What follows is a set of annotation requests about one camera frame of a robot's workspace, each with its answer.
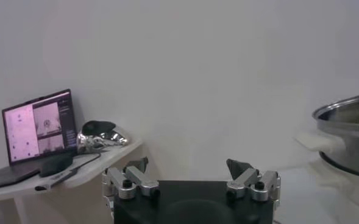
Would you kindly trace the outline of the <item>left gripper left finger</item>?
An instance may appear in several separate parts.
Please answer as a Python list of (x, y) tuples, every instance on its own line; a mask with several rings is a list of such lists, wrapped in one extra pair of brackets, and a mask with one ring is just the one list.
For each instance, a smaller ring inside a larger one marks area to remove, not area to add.
[(121, 170), (115, 167), (105, 169), (102, 173), (104, 192), (109, 196), (117, 195), (121, 200), (132, 200), (136, 197), (137, 190), (147, 198), (158, 197), (159, 182), (145, 174), (148, 164), (148, 158), (143, 157), (129, 161)]

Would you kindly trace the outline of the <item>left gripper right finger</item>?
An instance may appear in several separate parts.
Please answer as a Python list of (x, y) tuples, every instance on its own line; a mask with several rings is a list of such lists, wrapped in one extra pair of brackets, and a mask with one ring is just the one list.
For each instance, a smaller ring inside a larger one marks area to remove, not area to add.
[(247, 194), (254, 201), (280, 201), (280, 175), (267, 170), (261, 173), (249, 163), (234, 159), (226, 160), (232, 180), (227, 182), (226, 196), (229, 201), (244, 198)]

